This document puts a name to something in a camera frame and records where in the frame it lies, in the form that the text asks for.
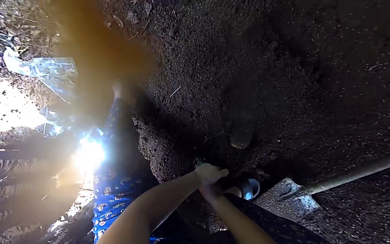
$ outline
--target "shovel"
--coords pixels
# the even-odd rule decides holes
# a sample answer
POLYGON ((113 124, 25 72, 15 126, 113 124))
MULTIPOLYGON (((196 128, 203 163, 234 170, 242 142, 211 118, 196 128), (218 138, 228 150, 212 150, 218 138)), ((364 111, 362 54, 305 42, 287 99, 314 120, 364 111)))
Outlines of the shovel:
POLYGON ((306 186, 298 185, 290 178, 285 178, 254 203, 280 217, 298 221, 307 214, 321 208, 311 195, 388 168, 390 168, 390 155, 306 186))

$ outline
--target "foot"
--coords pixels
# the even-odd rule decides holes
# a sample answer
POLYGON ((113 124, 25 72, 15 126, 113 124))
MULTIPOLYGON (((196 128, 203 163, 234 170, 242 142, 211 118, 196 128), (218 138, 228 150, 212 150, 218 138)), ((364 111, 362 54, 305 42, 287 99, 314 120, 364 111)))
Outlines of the foot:
POLYGON ((132 109, 137 106, 137 99, 134 95, 133 88, 123 82, 117 82, 112 86, 114 91, 114 99, 120 98, 127 102, 132 109))
POLYGON ((233 186, 226 190, 225 193, 231 193, 237 197, 243 197, 246 200, 254 199, 260 192, 260 183, 255 179, 245 180, 240 187, 233 186))

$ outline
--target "forearm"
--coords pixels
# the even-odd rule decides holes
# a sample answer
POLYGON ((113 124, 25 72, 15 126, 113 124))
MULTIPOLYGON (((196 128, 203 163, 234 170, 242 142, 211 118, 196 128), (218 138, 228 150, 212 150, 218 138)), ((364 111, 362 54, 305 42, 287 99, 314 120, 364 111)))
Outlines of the forearm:
POLYGON ((145 215, 152 232, 176 210, 181 202, 200 187, 201 181, 198 175, 192 172, 146 191, 126 210, 140 211, 140 214, 145 215))
POLYGON ((194 172, 153 187, 135 199, 98 243, 148 243, 149 236, 192 192, 201 186, 194 172))
POLYGON ((239 244, 276 244, 276 242, 257 224, 238 210, 223 195, 209 200, 220 219, 228 227, 239 244))

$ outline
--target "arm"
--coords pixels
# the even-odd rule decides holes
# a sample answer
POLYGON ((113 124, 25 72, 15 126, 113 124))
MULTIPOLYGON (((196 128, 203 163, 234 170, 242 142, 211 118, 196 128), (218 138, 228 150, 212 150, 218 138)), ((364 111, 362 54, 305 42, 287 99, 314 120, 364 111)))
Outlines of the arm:
POLYGON ((167 219, 181 202, 196 189, 215 183, 228 175, 203 164, 183 177, 153 187, 135 199, 105 231, 97 244, 149 243, 151 232, 167 219))
POLYGON ((238 210, 226 197, 214 193, 208 186, 202 195, 217 212, 239 244, 276 244, 276 242, 251 219, 238 210))

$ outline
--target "blue patterned clothing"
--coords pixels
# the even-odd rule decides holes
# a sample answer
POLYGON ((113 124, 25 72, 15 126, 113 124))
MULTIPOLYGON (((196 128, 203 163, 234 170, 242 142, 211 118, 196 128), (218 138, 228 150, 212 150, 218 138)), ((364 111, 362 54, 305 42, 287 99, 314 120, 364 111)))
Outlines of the blue patterned clothing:
MULTIPOLYGON (((105 161, 95 172, 93 232, 95 243, 120 214, 145 191, 159 182, 149 163, 138 149, 138 133, 133 125, 130 107, 115 99, 103 135, 105 161)), ((154 231, 151 242, 164 236, 166 226, 154 231)))

